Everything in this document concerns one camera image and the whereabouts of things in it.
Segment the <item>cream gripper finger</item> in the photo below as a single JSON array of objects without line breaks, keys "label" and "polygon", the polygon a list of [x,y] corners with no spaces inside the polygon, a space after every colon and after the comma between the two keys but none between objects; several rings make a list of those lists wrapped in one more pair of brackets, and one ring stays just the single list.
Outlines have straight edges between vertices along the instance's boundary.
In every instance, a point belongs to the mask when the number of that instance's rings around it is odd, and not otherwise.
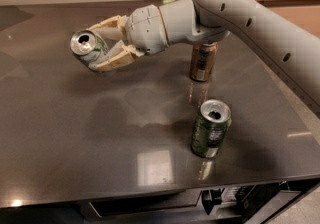
[{"label": "cream gripper finger", "polygon": [[103,39],[108,40],[126,40],[126,22],[128,20],[127,16],[113,16],[100,23],[94,24],[89,27],[89,30],[98,34]]},{"label": "cream gripper finger", "polygon": [[138,50],[134,45],[126,45],[120,40],[107,54],[91,62],[89,68],[96,72],[107,72],[130,65],[143,55],[144,52]]}]

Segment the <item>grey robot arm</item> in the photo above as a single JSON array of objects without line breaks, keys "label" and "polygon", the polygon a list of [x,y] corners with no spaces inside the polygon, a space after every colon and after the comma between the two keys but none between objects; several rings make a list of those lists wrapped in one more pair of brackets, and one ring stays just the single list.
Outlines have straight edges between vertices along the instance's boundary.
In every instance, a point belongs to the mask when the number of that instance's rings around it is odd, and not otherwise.
[{"label": "grey robot arm", "polygon": [[320,39],[255,0],[178,0],[139,8],[90,29],[128,42],[116,56],[91,64],[95,71],[128,65],[173,44],[217,42],[232,33],[314,113],[320,110]]}]

